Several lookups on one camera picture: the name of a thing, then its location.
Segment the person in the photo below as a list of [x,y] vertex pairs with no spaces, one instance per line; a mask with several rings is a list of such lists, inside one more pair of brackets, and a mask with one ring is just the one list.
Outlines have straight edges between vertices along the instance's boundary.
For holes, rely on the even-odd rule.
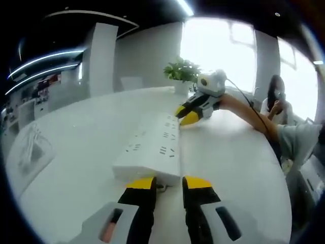
[[268,97],[262,102],[261,114],[280,125],[294,125],[292,105],[281,99],[284,95],[284,82],[279,75],[273,75],[269,85]]
[[226,109],[242,118],[256,130],[263,133],[268,140],[279,143],[282,154],[294,162],[286,182],[290,194],[291,206],[298,190],[298,172],[317,148],[320,162],[325,165],[325,126],[302,124],[297,126],[277,125],[263,114],[238,101],[229,94],[221,97],[220,109]]

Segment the bright window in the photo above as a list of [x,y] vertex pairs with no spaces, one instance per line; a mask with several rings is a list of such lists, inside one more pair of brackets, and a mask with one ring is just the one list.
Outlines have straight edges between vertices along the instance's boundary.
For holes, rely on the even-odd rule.
[[315,120],[318,83],[314,65],[284,40],[279,39],[279,49],[286,99],[297,116]]
[[256,45],[249,24],[216,18],[191,18],[183,29],[180,55],[201,66],[204,73],[223,69],[240,89],[253,92]]

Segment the white chair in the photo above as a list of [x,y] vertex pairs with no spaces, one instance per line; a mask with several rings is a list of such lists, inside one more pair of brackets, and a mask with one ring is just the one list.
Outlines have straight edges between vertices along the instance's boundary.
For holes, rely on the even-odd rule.
[[143,88],[142,77],[121,77],[124,90],[136,90]]

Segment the tabletop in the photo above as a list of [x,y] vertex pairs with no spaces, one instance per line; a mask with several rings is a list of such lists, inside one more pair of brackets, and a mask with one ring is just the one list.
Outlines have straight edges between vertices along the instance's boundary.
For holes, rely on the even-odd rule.
[[[111,165],[142,114],[173,113],[186,100],[171,87],[125,91],[91,98],[53,111],[35,121],[51,143],[53,160],[17,198],[26,219],[46,243],[69,241],[82,222],[125,190]],[[19,143],[6,169],[15,194]],[[211,181],[221,200],[251,214],[270,243],[288,243],[291,207],[282,170],[261,133],[229,111],[181,128],[181,172]],[[181,184],[157,197],[150,243],[190,243]]]

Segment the ceiling light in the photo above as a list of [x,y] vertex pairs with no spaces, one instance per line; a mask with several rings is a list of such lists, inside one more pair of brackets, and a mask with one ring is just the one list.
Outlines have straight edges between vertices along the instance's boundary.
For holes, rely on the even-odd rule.
[[71,53],[82,53],[84,51],[84,49],[82,50],[75,50],[75,51],[67,51],[67,52],[59,52],[59,53],[55,53],[55,54],[51,54],[51,55],[47,55],[47,56],[44,56],[44,57],[41,57],[41,58],[37,58],[33,61],[30,61],[28,63],[25,63],[24,65],[20,66],[18,69],[14,70],[8,77],[7,79],[9,79],[11,76],[13,76],[14,74],[16,74],[18,71],[26,68],[27,66],[31,65],[31,64],[34,64],[38,61],[41,61],[43,59],[47,59],[47,58],[50,58],[50,57],[55,57],[55,56],[60,56],[60,55],[64,55],[64,54],[71,54]]
[[183,8],[183,10],[185,11],[185,13],[188,15],[188,16],[192,16],[194,15],[192,9],[189,7],[189,5],[187,4],[187,2],[185,2],[185,0],[176,0],[179,5]]
[[51,69],[51,70],[47,70],[47,71],[43,71],[39,74],[36,74],[36,75],[33,75],[33,76],[30,76],[29,78],[23,80],[22,82],[20,82],[19,84],[15,85],[13,88],[11,88],[9,91],[7,91],[5,93],[5,95],[7,95],[9,92],[11,92],[13,89],[15,89],[16,87],[20,86],[22,83],[25,83],[26,81],[29,81],[30,79],[33,79],[37,76],[40,76],[40,75],[43,75],[43,74],[46,74],[48,72],[51,72],[51,71],[54,71],[54,70],[59,70],[59,69],[64,69],[64,68],[68,68],[68,67],[73,67],[73,66],[77,66],[78,64],[74,64],[74,65],[66,65],[66,66],[62,66],[62,67],[58,67],[58,68],[55,68],[55,69]]
[[79,80],[82,79],[82,62],[81,62],[80,65],[79,65],[78,79],[79,79]]
[[315,65],[323,65],[324,62],[322,60],[319,60],[319,61],[314,61],[314,64]]

